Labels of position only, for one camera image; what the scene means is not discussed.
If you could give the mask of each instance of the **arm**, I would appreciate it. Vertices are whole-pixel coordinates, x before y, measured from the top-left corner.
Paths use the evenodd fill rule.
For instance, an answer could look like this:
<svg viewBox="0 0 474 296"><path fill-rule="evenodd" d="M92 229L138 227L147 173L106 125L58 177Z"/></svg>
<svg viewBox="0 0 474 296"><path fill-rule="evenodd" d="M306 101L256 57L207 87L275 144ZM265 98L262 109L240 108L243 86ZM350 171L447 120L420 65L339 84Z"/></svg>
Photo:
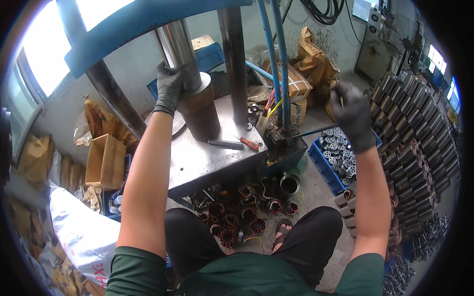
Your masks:
<svg viewBox="0 0 474 296"><path fill-rule="evenodd" d="M135 152L123 193L117 247L149 251L165 259L164 212L168 197L173 116L181 90L180 73L158 65L158 101Z"/></svg>
<svg viewBox="0 0 474 296"><path fill-rule="evenodd" d="M367 253L384 258L390 228L390 196L370 128L368 101L354 85L339 82L331 91L330 102L336 122L351 142L357 159L357 238L350 260Z"/></svg>
<svg viewBox="0 0 474 296"><path fill-rule="evenodd" d="M355 157L357 238L350 260L366 253L377 253L385 258L391 216L390 195L385 174L375 146L356 154Z"/></svg>

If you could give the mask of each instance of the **window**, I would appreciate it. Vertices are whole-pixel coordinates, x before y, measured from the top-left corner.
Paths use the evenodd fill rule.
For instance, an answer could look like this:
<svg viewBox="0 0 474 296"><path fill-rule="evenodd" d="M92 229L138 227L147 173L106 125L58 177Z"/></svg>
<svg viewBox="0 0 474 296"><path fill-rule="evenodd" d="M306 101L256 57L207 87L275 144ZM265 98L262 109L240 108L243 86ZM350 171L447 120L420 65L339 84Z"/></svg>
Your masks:
<svg viewBox="0 0 474 296"><path fill-rule="evenodd" d="M22 50L12 69L7 72L7 78L2 87L2 99L11 112L10 125L14 167L18 166L23 143L43 106L40 94L31 91L34 83L36 83L36 81L31 80L31 77L33 75L28 66L25 52Z"/></svg>
<svg viewBox="0 0 474 296"><path fill-rule="evenodd" d="M451 103L451 106L453 107L454 111L459 114L459 111L461 110L461 99L459 97L459 93L457 92L457 86L454 77L453 81L451 82L449 92L447 94L447 99Z"/></svg>
<svg viewBox="0 0 474 296"><path fill-rule="evenodd" d="M71 49L56 1L48 3L33 20L23 39L23 48L31 71L49 97L69 73L64 56Z"/></svg>
<svg viewBox="0 0 474 296"><path fill-rule="evenodd" d="M438 68L441 71L441 74L444 75L447 64L441 54L433 46L433 44L429 46L428 58L431 61L429 63L429 71L433 73L435 68Z"/></svg>
<svg viewBox="0 0 474 296"><path fill-rule="evenodd" d="M379 0L354 0L354 5L352 8L352 15L363 19L364 21L369 21L370 10L372 8L379 7Z"/></svg>
<svg viewBox="0 0 474 296"><path fill-rule="evenodd" d="M78 0L77 4L89 31L131 2L133 0ZM71 50L56 1L48 3L33 20L25 34L23 48L31 71L44 94L49 97L69 73L64 56Z"/></svg>

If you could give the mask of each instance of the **work glove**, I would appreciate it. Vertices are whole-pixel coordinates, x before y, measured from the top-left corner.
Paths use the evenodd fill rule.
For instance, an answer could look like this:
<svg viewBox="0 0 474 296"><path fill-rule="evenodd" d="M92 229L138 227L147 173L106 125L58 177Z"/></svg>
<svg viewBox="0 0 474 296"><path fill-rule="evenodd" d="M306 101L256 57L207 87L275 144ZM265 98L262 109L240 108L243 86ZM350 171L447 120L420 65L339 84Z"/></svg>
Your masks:
<svg viewBox="0 0 474 296"><path fill-rule="evenodd" d="M346 134L355 154L375 146L371 130L369 102L352 83L338 82L331 90L332 113Z"/></svg>
<svg viewBox="0 0 474 296"><path fill-rule="evenodd" d="M163 60L156 70L158 71L158 100L153 112L161 111L174 117L181 92L182 71L167 69Z"/></svg>

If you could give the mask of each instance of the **green t-shirt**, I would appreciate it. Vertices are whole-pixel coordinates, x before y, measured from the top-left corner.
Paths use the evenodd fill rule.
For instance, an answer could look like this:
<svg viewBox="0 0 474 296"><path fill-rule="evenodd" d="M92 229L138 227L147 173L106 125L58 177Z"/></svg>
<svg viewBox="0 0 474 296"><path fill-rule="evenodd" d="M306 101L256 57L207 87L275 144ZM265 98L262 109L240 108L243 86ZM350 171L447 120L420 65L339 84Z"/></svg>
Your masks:
<svg viewBox="0 0 474 296"><path fill-rule="evenodd" d="M344 270L336 294L382 295L383 257L365 254ZM105 296L166 294L166 262L160 256L118 247ZM209 263L190 274L176 296L328 295L311 289L289 263L274 256L238 253Z"/></svg>

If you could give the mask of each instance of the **wooden box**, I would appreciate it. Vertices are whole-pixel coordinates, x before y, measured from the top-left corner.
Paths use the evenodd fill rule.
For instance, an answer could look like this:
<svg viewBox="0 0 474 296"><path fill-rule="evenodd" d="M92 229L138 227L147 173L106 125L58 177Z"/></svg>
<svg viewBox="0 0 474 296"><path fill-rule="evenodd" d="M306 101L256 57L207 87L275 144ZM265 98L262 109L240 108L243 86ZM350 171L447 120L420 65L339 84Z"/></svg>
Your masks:
<svg viewBox="0 0 474 296"><path fill-rule="evenodd" d="M123 183L126 147L112 135L92 140L87 158L87 186L102 190L119 190Z"/></svg>

